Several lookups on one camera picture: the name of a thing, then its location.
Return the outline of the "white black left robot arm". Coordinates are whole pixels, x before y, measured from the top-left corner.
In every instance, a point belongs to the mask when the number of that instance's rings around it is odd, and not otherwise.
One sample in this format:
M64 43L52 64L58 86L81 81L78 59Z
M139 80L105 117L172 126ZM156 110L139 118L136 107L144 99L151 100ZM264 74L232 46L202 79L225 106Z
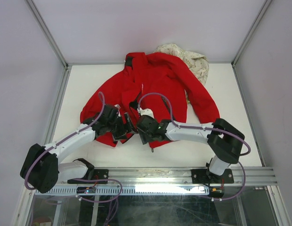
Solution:
M108 133L111 133L113 141L117 142L126 140L129 135L137 132L128 113L121 114L115 105L104 105L99 113L85 119L70 134L46 145L32 145L20 176L24 179L27 189L37 190L42 194L62 181L77 180L88 183L96 177L94 165L83 158L69 163L63 163L63 160L81 146Z

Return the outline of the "red zip jacket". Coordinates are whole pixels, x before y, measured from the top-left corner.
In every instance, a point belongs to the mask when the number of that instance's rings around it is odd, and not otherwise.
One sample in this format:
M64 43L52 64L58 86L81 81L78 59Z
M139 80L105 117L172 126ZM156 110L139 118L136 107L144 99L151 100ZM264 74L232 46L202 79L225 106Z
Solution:
M186 122L187 100L200 123L214 122L220 117L209 92L187 65L180 58L164 53L128 53L124 69L105 81L83 107L81 123L100 112L99 92L104 94L107 104L118 104L121 114L128 113L134 124L139 119L138 103L142 109L151 109L158 121L172 115L174 120Z

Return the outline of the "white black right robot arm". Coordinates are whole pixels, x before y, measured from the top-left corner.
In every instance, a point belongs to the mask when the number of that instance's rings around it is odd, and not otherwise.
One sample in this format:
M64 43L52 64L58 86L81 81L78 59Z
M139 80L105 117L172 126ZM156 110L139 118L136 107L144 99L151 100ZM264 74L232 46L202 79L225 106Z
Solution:
M137 130L143 144L154 141L194 141L207 144L214 157L204 169L192 169L194 184L232 184L234 176L229 168L237 164L241 156L244 134L224 119L206 124L189 124L172 120L156 119L143 115L137 122Z

